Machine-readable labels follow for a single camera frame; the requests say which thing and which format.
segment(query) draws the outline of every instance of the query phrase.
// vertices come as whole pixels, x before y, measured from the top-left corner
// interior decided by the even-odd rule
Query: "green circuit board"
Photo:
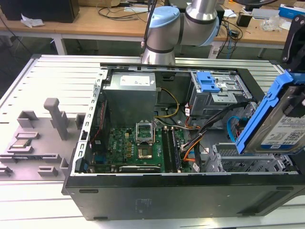
[[[165,171],[162,143],[162,129],[156,128],[153,132],[154,143],[152,146],[136,144],[136,128],[112,128],[110,131],[108,151],[106,155],[94,156],[95,172],[109,173],[111,166],[155,166]],[[150,129],[139,130],[139,137],[150,137]],[[185,144],[182,130],[176,130],[177,145]]]

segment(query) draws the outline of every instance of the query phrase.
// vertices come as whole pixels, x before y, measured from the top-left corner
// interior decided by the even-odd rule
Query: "ram slot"
[[[181,168],[181,163],[180,163],[180,156],[179,156],[179,151],[178,151],[178,147],[177,147],[177,139],[175,136],[175,130],[171,130],[171,142],[172,144],[172,161],[175,164],[175,172],[177,172],[178,170],[180,170]]]
[[[164,168],[166,173],[171,173],[173,171],[171,163],[171,152],[168,144],[167,131],[162,129],[162,145],[163,145],[163,157],[164,157]]]

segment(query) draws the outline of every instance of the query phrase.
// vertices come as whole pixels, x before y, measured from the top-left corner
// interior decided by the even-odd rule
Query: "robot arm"
[[[180,13],[176,7],[156,8],[142,63],[175,65],[175,45],[210,44],[219,28],[216,4],[216,0],[193,0],[185,13]]]

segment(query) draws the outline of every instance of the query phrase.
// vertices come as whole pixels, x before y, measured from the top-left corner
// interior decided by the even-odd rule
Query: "aluminum extrusion table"
[[[22,110],[48,116],[41,109],[44,100],[56,96],[68,117],[86,112],[86,106],[101,62],[139,63],[137,57],[57,56],[32,58],[0,99],[0,152],[3,152],[18,126]],[[247,68],[264,92],[283,72],[268,61],[212,60],[177,58],[179,65]],[[305,197],[297,197],[265,217],[204,218],[162,220],[86,221],[70,196],[61,194],[59,181],[0,182],[1,228],[305,228]]]

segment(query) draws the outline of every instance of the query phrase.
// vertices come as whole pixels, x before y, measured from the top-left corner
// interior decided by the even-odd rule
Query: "drive label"
[[[283,115],[262,142],[262,145],[295,145],[304,135],[305,116],[291,118]]]

